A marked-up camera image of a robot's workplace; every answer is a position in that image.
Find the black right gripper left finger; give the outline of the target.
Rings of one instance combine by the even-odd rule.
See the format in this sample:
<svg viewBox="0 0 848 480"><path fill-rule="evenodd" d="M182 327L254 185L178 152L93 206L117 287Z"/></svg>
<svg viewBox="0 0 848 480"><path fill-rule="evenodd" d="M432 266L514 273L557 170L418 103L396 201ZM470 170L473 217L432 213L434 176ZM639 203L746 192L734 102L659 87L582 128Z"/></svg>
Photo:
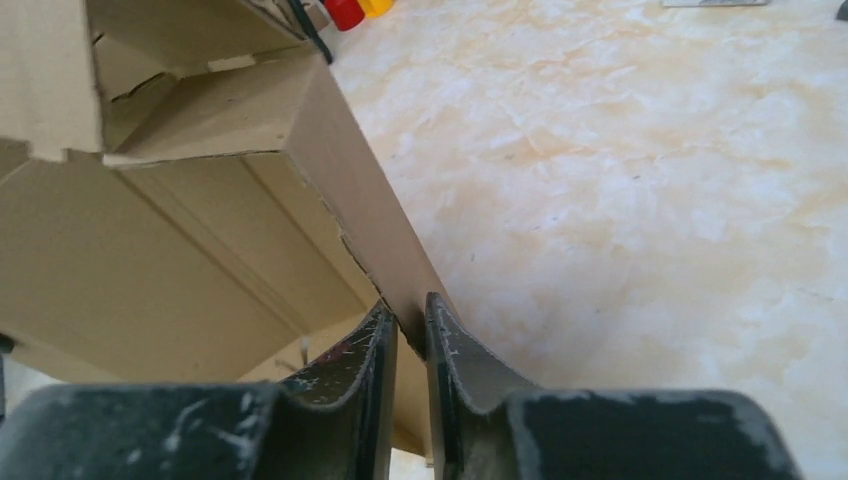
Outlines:
<svg viewBox="0 0 848 480"><path fill-rule="evenodd" d="M383 303L284 380L57 384L1 427L5 479L384 479L396 320Z"/></svg>

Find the brown cardboard box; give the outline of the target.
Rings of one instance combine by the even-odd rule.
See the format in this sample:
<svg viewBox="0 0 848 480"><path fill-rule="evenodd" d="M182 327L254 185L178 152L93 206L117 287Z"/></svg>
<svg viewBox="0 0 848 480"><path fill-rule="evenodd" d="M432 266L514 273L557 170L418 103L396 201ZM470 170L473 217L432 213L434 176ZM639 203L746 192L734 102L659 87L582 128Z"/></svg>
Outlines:
<svg viewBox="0 0 848 480"><path fill-rule="evenodd" d="M430 455L443 284L276 1L1 5L1 332L66 382L273 379L378 301L397 446Z"/></svg>

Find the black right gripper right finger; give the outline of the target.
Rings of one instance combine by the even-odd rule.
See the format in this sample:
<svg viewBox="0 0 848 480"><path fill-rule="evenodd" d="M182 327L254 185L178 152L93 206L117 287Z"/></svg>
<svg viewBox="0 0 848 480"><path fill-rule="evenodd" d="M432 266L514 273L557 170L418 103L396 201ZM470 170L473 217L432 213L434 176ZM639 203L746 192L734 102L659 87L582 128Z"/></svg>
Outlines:
<svg viewBox="0 0 848 480"><path fill-rule="evenodd" d="M798 479L758 403L728 390L552 390L504 363L435 292L426 363L439 479Z"/></svg>

